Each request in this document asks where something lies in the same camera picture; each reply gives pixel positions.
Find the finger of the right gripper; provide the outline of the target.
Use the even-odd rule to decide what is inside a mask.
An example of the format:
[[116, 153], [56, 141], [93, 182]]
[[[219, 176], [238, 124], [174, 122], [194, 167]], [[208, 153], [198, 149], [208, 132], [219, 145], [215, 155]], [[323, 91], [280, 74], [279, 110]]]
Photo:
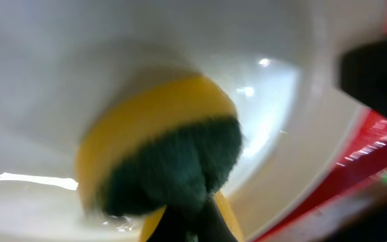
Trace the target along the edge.
[[387, 37], [344, 52], [338, 86], [387, 118]]

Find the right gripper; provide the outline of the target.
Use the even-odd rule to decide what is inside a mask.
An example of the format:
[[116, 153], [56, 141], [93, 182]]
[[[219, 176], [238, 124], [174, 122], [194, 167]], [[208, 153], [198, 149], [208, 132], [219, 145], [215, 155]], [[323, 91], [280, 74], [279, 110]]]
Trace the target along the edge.
[[314, 206], [264, 241], [387, 241], [387, 167]]

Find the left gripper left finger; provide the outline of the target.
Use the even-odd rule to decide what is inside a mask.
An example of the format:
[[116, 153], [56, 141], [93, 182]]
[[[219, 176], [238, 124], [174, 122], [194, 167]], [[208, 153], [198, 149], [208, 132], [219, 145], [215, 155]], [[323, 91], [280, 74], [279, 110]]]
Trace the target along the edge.
[[172, 207], [164, 206], [146, 217], [146, 242], [186, 242], [187, 221]]

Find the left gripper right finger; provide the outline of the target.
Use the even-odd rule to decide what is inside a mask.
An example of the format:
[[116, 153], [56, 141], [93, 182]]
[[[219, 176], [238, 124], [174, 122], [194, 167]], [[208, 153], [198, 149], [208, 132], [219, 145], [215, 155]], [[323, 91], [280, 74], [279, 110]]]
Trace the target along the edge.
[[238, 242], [224, 221], [214, 199], [209, 199], [198, 214], [196, 234], [199, 242]]

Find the green and yellow sponge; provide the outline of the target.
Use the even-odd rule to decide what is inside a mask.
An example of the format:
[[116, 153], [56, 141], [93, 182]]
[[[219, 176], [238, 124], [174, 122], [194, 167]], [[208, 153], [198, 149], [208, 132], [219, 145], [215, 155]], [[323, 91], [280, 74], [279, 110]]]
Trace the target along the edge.
[[85, 135], [76, 156], [85, 212], [146, 217], [172, 207], [198, 241], [196, 221], [214, 199], [231, 233], [243, 234], [221, 189], [239, 158], [243, 136], [236, 106], [206, 77], [171, 81], [107, 111]]

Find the cream white plate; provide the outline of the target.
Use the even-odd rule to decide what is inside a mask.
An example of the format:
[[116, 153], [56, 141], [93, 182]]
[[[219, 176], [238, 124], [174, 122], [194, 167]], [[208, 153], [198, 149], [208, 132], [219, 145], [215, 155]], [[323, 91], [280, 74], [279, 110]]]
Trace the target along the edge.
[[339, 55], [382, 35], [387, 1], [0, 1], [0, 241], [135, 241], [85, 216], [73, 160], [116, 102], [192, 74], [236, 104], [243, 152], [223, 191], [253, 240], [307, 197], [361, 104]]

